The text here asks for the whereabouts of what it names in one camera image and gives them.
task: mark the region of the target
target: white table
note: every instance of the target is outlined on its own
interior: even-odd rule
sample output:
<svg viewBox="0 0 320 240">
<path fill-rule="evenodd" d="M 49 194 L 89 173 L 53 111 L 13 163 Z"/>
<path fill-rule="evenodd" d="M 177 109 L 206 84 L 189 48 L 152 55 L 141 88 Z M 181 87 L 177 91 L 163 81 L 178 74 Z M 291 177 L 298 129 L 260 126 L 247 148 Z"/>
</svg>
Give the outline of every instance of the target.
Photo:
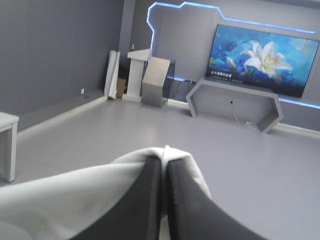
<svg viewBox="0 0 320 240">
<path fill-rule="evenodd" d="M 18 116 L 0 112 L 0 174 L 9 183 L 16 175 L 18 121 Z"/>
</svg>

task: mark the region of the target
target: lectern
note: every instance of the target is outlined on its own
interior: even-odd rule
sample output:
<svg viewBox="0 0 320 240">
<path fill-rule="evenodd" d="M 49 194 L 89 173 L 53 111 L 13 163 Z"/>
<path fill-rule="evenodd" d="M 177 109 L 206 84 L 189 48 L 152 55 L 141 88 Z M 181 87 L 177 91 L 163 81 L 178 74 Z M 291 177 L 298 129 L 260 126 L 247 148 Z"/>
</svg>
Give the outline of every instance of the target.
<svg viewBox="0 0 320 240">
<path fill-rule="evenodd" d="M 145 62 L 151 57 L 151 49 L 143 49 L 138 51 L 128 52 L 128 58 L 131 59 L 129 80 L 126 94 L 122 96 L 122 99 L 141 102 L 140 89 L 142 76 L 144 72 Z"/>
</svg>

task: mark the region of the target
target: television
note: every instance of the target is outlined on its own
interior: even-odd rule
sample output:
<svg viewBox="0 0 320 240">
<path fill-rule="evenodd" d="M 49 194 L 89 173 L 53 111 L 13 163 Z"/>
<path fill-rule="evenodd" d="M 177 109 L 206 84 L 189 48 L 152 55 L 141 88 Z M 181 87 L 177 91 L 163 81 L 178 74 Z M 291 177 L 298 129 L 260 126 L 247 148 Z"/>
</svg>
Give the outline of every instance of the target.
<svg viewBox="0 0 320 240">
<path fill-rule="evenodd" d="M 217 25 L 206 76 L 301 98 L 319 41 Z"/>
</svg>

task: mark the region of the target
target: baseboard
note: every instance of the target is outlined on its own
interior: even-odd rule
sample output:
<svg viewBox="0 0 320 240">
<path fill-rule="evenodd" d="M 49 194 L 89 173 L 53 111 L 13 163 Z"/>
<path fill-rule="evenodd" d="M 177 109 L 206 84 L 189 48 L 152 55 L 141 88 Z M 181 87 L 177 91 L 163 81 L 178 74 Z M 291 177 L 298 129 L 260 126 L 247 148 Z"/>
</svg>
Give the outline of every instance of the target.
<svg viewBox="0 0 320 240">
<path fill-rule="evenodd" d="M 68 100 L 58 102 L 36 111 L 28 112 L 19 116 L 18 132 L 32 127 L 33 125 L 42 123 L 48 119 L 79 107 L 83 104 L 89 103 L 104 95 L 101 89 L 93 90 L 83 95 L 79 95 Z"/>
</svg>

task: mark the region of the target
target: white cloth cover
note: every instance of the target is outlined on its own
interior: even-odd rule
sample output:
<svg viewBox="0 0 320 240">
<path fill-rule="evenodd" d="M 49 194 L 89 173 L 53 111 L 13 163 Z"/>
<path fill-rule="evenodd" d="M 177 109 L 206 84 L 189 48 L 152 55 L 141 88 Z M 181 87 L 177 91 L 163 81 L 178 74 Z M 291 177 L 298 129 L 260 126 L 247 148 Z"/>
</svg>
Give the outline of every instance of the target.
<svg viewBox="0 0 320 240">
<path fill-rule="evenodd" d="M 108 98 L 117 98 L 117 82 L 119 72 L 120 52 L 111 50 L 109 52 L 108 68 L 105 77 L 104 95 Z"/>
<path fill-rule="evenodd" d="M 163 179 L 168 161 L 183 159 L 193 179 L 210 197 L 189 153 L 168 146 L 146 148 L 107 165 L 0 188 L 0 240 L 65 240 L 75 236 L 118 202 L 137 179 L 144 166 L 142 160 L 149 155 L 161 159 Z M 160 239 L 170 239 L 165 212 Z"/>
</svg>

